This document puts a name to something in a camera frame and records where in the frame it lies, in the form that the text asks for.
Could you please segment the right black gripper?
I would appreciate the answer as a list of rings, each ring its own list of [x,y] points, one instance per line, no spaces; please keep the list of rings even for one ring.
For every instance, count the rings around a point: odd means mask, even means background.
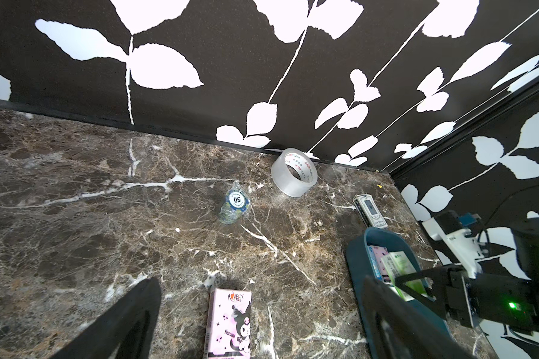
[[[539,284],[533,281],[491,274],[471,279],[461,266],[448,265],[402,275],[395,286],[468,328],[489,320],[523,334],[539,332]]]

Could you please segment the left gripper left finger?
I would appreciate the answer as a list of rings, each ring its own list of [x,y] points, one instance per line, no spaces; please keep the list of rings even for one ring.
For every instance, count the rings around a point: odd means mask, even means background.
[[[54,358],[148,358],[160,312],[162,292],[156,278],[132,288]]]

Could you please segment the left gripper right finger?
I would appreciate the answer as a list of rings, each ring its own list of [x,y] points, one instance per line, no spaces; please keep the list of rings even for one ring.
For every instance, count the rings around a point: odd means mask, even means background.
[[[363,281],[364,329],[373,358],[471,358],[453,339],[392,292],[367,276]]]

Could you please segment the green tissue pack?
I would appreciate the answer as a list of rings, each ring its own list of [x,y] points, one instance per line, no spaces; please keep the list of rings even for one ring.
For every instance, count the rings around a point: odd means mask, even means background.
[[[396,278],[417,272],[406,253],[404,251],[389,252],[381,258],[381,261],[391,280],[390,289],[406,302],[414,300],[412,296],[400,290],[396,285]]]

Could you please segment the teal storage box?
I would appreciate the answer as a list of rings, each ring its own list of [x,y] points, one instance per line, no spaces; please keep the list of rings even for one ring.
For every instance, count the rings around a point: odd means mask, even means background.
[[[372,358],[453,358],[458,346],[446,323],[416,299],[401,298],[378,254],[402,253],[418,272],[411,248],[397,234],[370,227],[346,249],[347,266]]]

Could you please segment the blue tissue pack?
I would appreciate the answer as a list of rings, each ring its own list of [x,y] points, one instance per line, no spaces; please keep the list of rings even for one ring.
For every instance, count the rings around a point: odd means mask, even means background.
[[[386,271],[386,267],[383,264],[382,260],[382,258],[389,253],[387,248],[375,245],[368,245],[367,249],[375,277],[378,280],[383,281],[383,283],[385,284],[390,284],[392,281]]]

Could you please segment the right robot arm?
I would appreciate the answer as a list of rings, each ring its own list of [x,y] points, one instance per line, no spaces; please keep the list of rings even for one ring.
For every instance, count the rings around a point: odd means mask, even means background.
[[[539,332],[539,218],[511,226],[517,264],[526,278],[477,274],[447,265],[395,278],[395,286],[441,318],[466,327],[480,320],[503,323],[524,334]]]

